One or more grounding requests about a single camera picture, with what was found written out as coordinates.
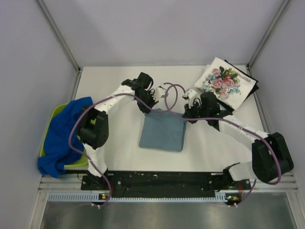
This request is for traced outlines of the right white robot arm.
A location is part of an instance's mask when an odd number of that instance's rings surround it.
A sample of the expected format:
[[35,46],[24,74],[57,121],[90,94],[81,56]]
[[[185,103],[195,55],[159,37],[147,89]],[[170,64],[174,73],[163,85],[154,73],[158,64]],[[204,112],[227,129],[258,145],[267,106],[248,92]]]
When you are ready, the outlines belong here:
[[269,185],[280,182],[283,174],[294,169],[285,138],[282,134],[273,134],[256,130],[238,120],[233,113],[221,109],[212,92],[198,95],[188,89],[183,99],[183,118],[194,124],[205,120],[208,125],[219,132],[229,135],[251,151],[251,161],[235,163],[224,169],[222,177],[226,188],[235,188],[241,180],[258,179]]

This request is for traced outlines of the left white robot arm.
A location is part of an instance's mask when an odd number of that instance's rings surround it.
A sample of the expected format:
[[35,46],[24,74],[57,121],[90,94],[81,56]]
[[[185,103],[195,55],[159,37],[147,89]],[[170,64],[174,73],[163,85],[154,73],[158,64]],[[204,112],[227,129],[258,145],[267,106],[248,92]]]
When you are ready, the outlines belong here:
[[108,178],[104,175],[107,170],[104,145],[109,137],[109,118],[132,101],[137,102],[142,113],[150,113],[165,96],[164,85],[154,89],[152,86],[152,77],[140,73],[136,79],[124,80],[104,100],[82,108],[81,119],[77,123],[77,135],[85,147],[88,171],[93,175],[91,183],[97,189],[103,189],[108,184]]

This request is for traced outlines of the grey-blue t shirt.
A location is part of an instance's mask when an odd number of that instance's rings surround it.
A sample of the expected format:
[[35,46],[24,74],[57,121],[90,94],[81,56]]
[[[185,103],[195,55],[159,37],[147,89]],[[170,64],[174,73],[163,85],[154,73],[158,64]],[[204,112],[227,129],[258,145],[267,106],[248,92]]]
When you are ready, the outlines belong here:
[[182,152],[186,121],[182,114],[158,109],[145,115],[139,147],[145,149]]

